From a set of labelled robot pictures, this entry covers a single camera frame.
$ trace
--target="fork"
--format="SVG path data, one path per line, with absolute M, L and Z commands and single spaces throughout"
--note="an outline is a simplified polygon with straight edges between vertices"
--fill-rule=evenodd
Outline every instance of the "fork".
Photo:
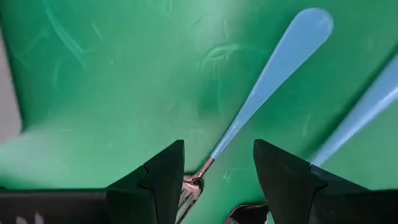
M 248 98 L 227 132 L 219 141 L 210 158 L 194 175 L 183 178 L 178 203 L 180 224 L 203 192 L 202 178 L 206 171 L 227 148 L 239 130 L 260 106 L 329 38 L 333 20 L 323 9 L 311 8 L 299 12 L 289 24 L 274 52 L 261 72 Z

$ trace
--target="blue fork handle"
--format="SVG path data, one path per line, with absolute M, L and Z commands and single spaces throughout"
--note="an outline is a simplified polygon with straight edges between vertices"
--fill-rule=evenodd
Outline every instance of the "blue fork handle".
M 211 158 L 218 158 L 250 117 L 329 38 L 332 30 L 333 20 L 323 9 L 306 9 L 295 16 Z
M 328 160 L 350 137 L 398 99 L 398 55 L 369 87 L 347 117 L 325 141 L 312 161 L 320 166 Z

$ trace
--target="green surface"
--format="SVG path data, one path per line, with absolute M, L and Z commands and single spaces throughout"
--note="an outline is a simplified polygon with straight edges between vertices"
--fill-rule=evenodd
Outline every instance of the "green surface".
M 206 174 L 185 223 L 222 223 L 262 199 L 254 139 L 304 158 L 319 147 L 393 53 L 398 2 L 1 0 L 24 132 L 0 147 L 0 183 L 104 187 L 176 139 L 195 170 L 307 7 L 328 10 L 334 33 Z M 371 189 L 398 187 L 397 114 L 394 104 L 324 168 Z

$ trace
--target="black plastic part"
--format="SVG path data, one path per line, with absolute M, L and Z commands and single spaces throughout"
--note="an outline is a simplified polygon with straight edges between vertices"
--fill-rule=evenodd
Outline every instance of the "black plastic part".
M 254 162 L 275 223 L 306 224 L 313 194 L 326 182 L 309 173 L 309 163 L 263 140 L 254 141 Z
M 398 223 L 398 191 L 370 191 L 256 140 L 257 175 L 276 224 Z
M 183 168 L 179 140 L 105 189 L 2 189 L 0 223 L 174 224 Z

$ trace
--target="utensil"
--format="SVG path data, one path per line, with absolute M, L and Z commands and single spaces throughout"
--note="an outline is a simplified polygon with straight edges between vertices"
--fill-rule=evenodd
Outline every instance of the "utensil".
M 312 164 L 321 166 L 349 138 L 398 99 L 398 54 L 369 87 L 347 117 L 316 153 Z
M 329 38 L 332 30 L 332 18 L 323 9 L 306 9 L 294 17 L 211 157 L 196 174 L 184 176 L 177 223 L 182 222 L 201 195 L 201 178 L 212 163 L 257 109 Z
M 268 214 L 268 204 L 240 205 L 229 214 L 224 224 L 268 224 Z

